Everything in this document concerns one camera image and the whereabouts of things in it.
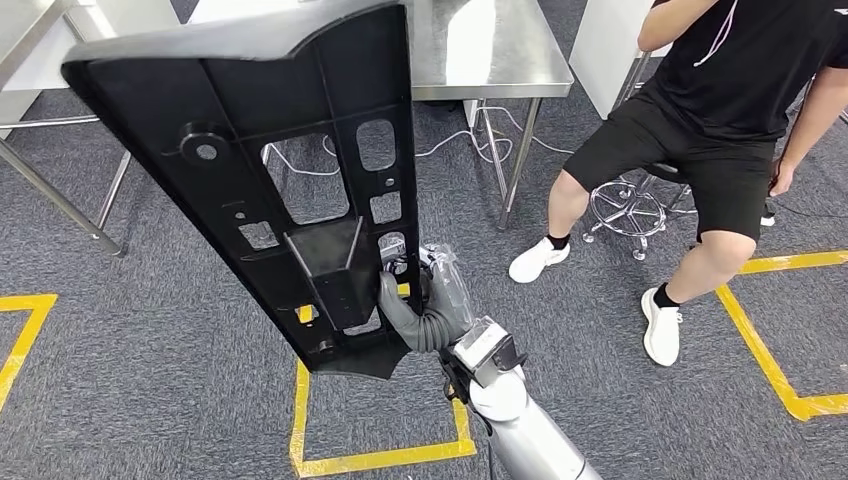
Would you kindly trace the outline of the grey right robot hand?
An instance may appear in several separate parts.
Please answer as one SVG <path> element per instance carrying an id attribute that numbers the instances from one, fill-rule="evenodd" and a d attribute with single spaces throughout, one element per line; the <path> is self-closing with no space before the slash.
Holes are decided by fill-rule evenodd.
<path id="1" fill-rule="evenodd" d="M 474 315 L 451 247 L 443 243 L 426 244 L 419 248 L 419 259 L 424 266 L 421 286 L 426 296 L 422 312 L 416 313 L 400 297 L 398 283 L 387 271 L 379 275 L 378 305 L 410 349 L 433 352 L 465 335 L 472 327 Z"/>

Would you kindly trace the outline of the person's left hand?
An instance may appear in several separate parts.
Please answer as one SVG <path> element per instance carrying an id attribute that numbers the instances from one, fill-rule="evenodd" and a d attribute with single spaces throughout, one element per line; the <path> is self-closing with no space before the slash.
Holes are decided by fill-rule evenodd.
<path id="1" fill-rule="evenodd" d="M 769 187 L 769 196 L 777 197 L 786 193 L 794 178 L 796 165 L 781 159 L 775 164 L 774 176 Z"/>

